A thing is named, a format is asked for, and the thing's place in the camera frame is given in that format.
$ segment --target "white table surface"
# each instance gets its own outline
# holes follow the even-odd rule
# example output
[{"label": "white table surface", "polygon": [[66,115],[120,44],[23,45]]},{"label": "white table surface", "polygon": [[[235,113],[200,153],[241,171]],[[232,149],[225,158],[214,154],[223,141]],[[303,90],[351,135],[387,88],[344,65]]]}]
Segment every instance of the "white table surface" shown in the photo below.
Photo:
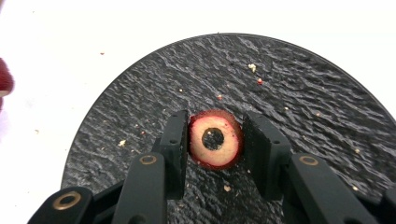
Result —
[{"label": "white table surface", "polygon": [[6,0],[0,57],[16,86],[0,113],[4,223],[26,223],[60,189],[74,135],[106,86],[187,37],[246,33],[296,44],[347,71],[396,117],[391,1],[271,2]]}]

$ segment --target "textured slate plate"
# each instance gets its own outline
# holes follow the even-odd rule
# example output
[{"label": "textured slate plate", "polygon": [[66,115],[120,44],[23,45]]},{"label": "textured slate plate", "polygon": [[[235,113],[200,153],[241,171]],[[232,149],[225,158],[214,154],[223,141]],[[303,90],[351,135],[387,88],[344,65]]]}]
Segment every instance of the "textured slate plate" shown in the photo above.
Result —
[{"label": "textured slate plate", "polygon": [[[257,65],[255,74],[249,63]],[[78,130],[62,188],[97,193],[110,187],[125,177],[131,158],[150,151],[173,111],[188,109],[192,115],[209,108],[226,109],[239,121],[244,111],[263,113],[294,152],[320,156],[366,195],[379,197],[395,184],[395,120],[370,92],[306,49],[228,34],[176,42],[117,77]],[[118,146],[121,140],[124,147]],[[213,172],[189,159],[186,181],[184,199],[168,202],[170,223],[282,223],[280,203],[260,197],[244,161]]]}]

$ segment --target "brass insert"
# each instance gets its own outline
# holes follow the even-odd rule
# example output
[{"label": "brass insert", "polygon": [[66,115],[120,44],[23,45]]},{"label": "brass insert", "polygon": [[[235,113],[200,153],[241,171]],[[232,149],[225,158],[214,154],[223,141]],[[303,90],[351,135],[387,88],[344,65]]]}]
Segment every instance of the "brass insert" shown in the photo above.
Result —
[{"label": "brass insert", "polygon": [[[70,202],[66,202],[63,203],[62,200],[66,199],[66,198],[70,198]],[[76,191],[70,191],[62,196],[60,196],[59,198],[57,198],[54,202],[53,202],[53,208],[55,208],[56,210],[65,210],[68,208],[73,207],[74,205],[76,205],[79,200],[81,200],[81,194],[79,194]]]},{"label": "brass insert", "polygon": [[318,165],[319,164],[319,162],[315,158],[310,157],[310,156],[300,157],[300,162],[302,162],[305,165]]},{"label": "brass insert", "polygon": [[143,165],[150,165],[156,161],[157,161],[157,158],[155,156],[151,156],[151,155],[147,155],[147,156],[140,158],[140,162],[142,162]]}]

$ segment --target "red object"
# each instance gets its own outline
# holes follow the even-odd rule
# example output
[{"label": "red object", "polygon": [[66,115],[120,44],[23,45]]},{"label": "red object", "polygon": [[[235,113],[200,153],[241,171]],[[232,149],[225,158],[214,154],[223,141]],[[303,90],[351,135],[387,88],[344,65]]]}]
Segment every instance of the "red object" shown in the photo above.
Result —
[{"label": "red object", "polygon": [[3,96],[9,95],[14,88],[14,81],[8,71],[6,63],[0,58],[0,110],[3,105]]},{"label": "red object", "polygon": [[[205,146],[204,138],[220,131],[222,144],[216,149]],[[239,123],[224,110],[207,110],[191,117],[190,155],[198,164],[208,169],[222,170],[235,165],[243,149],[243,135]]]}]

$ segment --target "food crumb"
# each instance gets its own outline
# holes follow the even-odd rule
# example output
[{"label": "food crumb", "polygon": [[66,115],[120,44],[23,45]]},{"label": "food crumb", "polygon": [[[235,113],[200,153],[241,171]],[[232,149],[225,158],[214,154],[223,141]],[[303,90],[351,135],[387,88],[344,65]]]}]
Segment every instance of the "food crumb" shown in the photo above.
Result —
[{"label": "food crumb", "polygon": [[251,69],[252,73],[256,72],[256,64],[250,63],[247,67]]},{"label": "food crumb", "polygon": [[227,186],[227,185],[224,185],[224,190],[228,192],[228,191],[231,190],[231,187],[230,187],[230,186]]},{"label": "food crumb", "polygon": [[121,140],[119,142],[119,147],[125,147],[126,140]]}]

